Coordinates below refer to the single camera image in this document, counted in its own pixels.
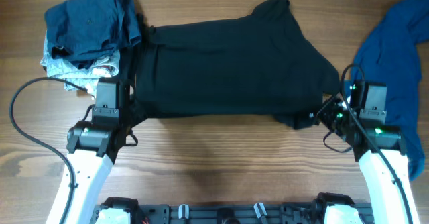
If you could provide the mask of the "black polo shirt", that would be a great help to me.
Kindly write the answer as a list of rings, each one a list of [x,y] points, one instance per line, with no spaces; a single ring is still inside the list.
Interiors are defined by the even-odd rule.
[[[337,69],[304,37],[289,0],[245,17],[147,27],[133,56],[136,121],[196,115],[272,115],[290,127],[339,91]]]

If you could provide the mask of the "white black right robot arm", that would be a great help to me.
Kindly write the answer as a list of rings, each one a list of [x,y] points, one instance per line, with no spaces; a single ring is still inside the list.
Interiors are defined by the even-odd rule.
[[[332,96],[316,114],[330,134],[348,144],[359,164],[376,223],[419,223],[408,174],[405,137],[387,125],[384,84],[358,80],[350,95]]]

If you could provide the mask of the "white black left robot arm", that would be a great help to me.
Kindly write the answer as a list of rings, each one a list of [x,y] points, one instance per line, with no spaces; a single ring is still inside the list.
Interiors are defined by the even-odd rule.
[[[89,223],[119,150],[136,146],[131,80],[101,78],[95,104],[70,128],[66,167],[47,223]]]

